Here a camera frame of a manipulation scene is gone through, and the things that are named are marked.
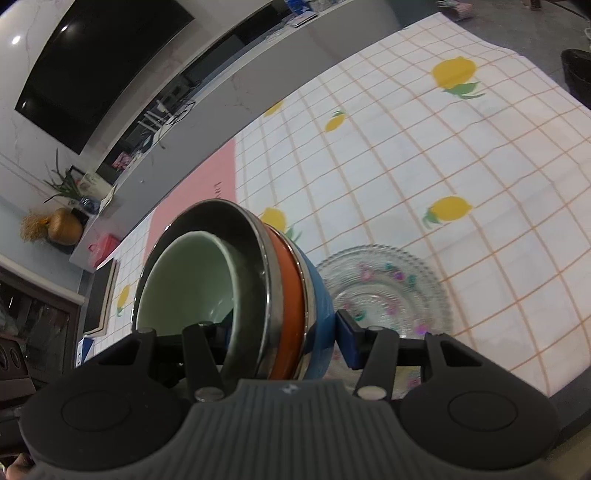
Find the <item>orange bowl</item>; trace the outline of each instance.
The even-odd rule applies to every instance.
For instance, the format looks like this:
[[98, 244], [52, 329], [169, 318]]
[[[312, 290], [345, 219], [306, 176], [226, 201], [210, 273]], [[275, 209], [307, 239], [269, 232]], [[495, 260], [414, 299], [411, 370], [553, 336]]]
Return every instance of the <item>orange bowl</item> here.
[[265, 225], [279, 260], [283, 286], [283, 327], [271, 380], [288, 380], [296, 372], [304, 339], [304, 288], [300, 273], [289, 248], [271, 228]]

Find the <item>floral pattern glass plate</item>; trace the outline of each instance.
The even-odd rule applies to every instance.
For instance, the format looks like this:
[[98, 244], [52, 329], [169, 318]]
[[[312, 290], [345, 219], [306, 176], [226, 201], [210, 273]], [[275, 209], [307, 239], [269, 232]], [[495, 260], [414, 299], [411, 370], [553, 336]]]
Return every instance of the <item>floral pattern glass plate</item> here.
[[[362, 327], [379, 325], [403, 338], [450, 333], [452, 316], [437, 277], [419, 258], [395, 247], [365, 245], [328, 257], [318, 266], [335, 310], [345, 309]], [[335, 348], [327, 378], [353, 391], [360, 371], [350, 370]], [[399, 367], [394, 398], [420, 383], [419, 368]]]

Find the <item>red basket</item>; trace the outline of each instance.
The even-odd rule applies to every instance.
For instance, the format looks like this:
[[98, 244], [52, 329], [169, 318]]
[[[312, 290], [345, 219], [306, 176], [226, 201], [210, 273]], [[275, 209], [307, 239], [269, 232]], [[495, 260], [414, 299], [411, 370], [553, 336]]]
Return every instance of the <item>red basket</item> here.
[[121, 242], [111, 234], [101, 237], [98, 243], [91, 244], [88, 247], [88, 250], [91, 251], [89, 264], [94, 268], [98, 267], [111, 253], [113, 253], [113, 250], [115, 250], [120, 243]]

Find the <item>television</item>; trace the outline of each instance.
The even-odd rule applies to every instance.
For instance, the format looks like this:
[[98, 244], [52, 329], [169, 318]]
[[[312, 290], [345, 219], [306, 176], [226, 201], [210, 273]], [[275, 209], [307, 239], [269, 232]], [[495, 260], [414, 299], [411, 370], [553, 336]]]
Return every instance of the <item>television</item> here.
[[193, 17], [174, 0], [76, 0], [15, 110], [80, 153], [114, 101]]

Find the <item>aloe plant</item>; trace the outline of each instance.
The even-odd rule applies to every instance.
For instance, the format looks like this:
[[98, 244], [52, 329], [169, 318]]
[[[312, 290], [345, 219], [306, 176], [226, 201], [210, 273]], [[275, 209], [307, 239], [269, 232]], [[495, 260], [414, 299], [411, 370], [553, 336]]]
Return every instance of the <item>aloe plant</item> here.
[[[54, 181], [53, 176], [51, 175], [52, 172], [55, 173], [60, 178], [61, 183], [56, 183]], [[49, 202], [49, 200], [52, 200], [56, 197], [64, 197], [64, 198], [68, 198], [68, 199], [72, 199], [72, 200], [80, 200], [82, 198], [82, 195], [80, 194], [80, 190], [78, 190], [78, 186], [76, 185], [76, 182], [74, 181], [74, 178], [72, 177], [72, 174], [69, 171], [66, 171], [63, 175], [60, 173], [60, 166], [59, 166], [59, 161], [58, 161], [57, 149], [56, 149], [56, 169], [49, 171], [49, 168], [48, 168], [47, 173], [49, 174], [49, 178], [51, 181], [44, 180], [44, 182], [47, 183], [52, 189], [57, 191], [57, 193], [55, 195], [52, 195], [51, 197], [49, 197], [43, 203], [47, 203], [47, 202]]]

